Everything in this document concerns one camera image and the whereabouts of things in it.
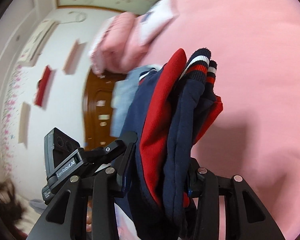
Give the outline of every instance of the white wall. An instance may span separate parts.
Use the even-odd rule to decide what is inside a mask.
[[[35,26],[53,8],[53,0],[47,1],[13,0],[0,19],[0,119],[5,90],[16,57]],[[0,178],[3,176],[1,167],[0,161]]]
[[[90,70],[88,50],[101,24],[118,13],[81,8],[56,9],[47,16],[61,23],[75,20],[76,15],[87,19],[80,23],[59,24],[42,50],[34,67],[23,67],[20,74],[22,86],[16,91],[16,109],[11,112],[8,137],[9,150],[5,160],[10,164],[11,176],[20,195],[27,199],[41,199],[41,189],[47,183],[44,164],[44,136],[57,127],[84,146],[82,97]],[[73,74],[62,71],[73,42],[81,45]],[[42,107],[34,106],[37,82],[46,65],[53,70]],[[30,104],[27,142],[18,144],[18,111],[22,102]]]

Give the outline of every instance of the screw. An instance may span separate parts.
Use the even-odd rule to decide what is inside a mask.
[[[110,167],[110,168],[106,168],[106,174],[112,174],[114,173],[115,169]]]
[[[199,172],[200,174],[206,174],[206,173],[208,172],[208,170],[207,170],[206,168],[199,168],[199,169],[198,169],[198,172]]]
[[[235,176],[233,177],[233,179],[234,179],[235,181],[237,181],[237,182],[241,182],[241,181],[243,180],[243,178],[242,178],[240,175],[235,175]]]
[[[71,178],[70,178],[70,181],[73,183],[73,182],[77,182],[79,180],[79,177],[78,176],[72,176]]]

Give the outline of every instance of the blue fabric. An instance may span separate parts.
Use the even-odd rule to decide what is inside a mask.
[[[138,89],[140,74],[150,70],[154,66],[157,67],[157,65],[145,65],[135,68],[128,73],[125,80],[116,83],[112,99],[112,108],[114,110],[111,119],[111,136],[119,137],[121,134],[128,109]]]
[[[173,80],[175,85],[167,99],[167,103],[171,106],[171,122],[167,131],[166,145],[162,145],[161,151],[162,154],[166,152],[167,155],[163,160],[162,171],[159,171],[159,183],[155,189],[163,205],[155,202],[146,184],[143,165],[149,165],[150,168],[153,165],[155,168],[157,163],[151,161],[142,163],[140,141],[150,102],[155,98],[154,96],[160,95],[158,93],[160,89],[157,89],[157,94],[153,95],[159,78],[162,74],[165,81],[172,80],[172,76],[175,78],[175,75],[170,75],[170,71],[179,69],[175,67],[175,62],[183,61],[172,60],[173,64],[168,63],[159,72],[149,71],[147,76],[143,73],[145,77],[137,89],[122,128],[122,133],[136,132],[138,141],[135,158],[131,160],[130,190],[123,199],[116,199],[116,203],[134,222],[138,237],[142,240],[176,240],[178,236],[191,236],[191,228],[194,228],[196,207],[193,201],[190,200],[188,208],[183,207],[186,173],[194,138],[205,123],[211,106],[216,100],[212,90],[213,85],[211,84],[210,87],[206,83],[208,62],[202,57],[203,59],[199,58],[191,63],[192,59],[197,56],[210,59],[210,52],[207,49],[199,49],[192,55],[186,64],[186,66],[191,64],[188,71],[180,80]],[[164,88],[165,85],[160,82],[160,86]],[[155,133],[151,133],[152,135],[154,138],[160,136]],[[146,142],[146,146],[142,145],[142,147],[151,149],[151,139]]]
[[[142,240],[164,240],[165,223],[163,213],[158,209],[155,201],[146,186],[143,177],[141,156],[139,151],[140,137],[148,112],[154,88],[160,78],[162,70],[151,72],[138,89],[129,108],[122,133],[134,131],[138,135],[135,160],[131,163],[131,185],[124,198],[116,198],[117,205],[134,222],[138,236]]]

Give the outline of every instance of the white fabric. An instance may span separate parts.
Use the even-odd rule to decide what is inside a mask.
[[[160,0],[140,22],[140,46],[151,42],[178,13],[174,0]]]
[[[212,72],[212,73],[216,74],[217,70],[214,67],[209,67],[208,72]]]

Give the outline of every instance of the black metal bracket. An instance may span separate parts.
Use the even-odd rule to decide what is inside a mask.
[[[284,240],[274,219],[248,183],[214,175],[191,158],[187,192],[199,198],[192,240],[219,239],[219,196],[225,197],[226,240]]]
[[[130,187],[136,141],[136,133],[127,132],[105,148],[88,152],[79,148],[61,162],[42,189],[49,205],[27,239],[86,240],[88,196],[92,196],[92,240],[119,240],[114,198],[123,198]],[[113,160],[112,166],[96,172]],[[69,162],[72,166],[60,174]]]

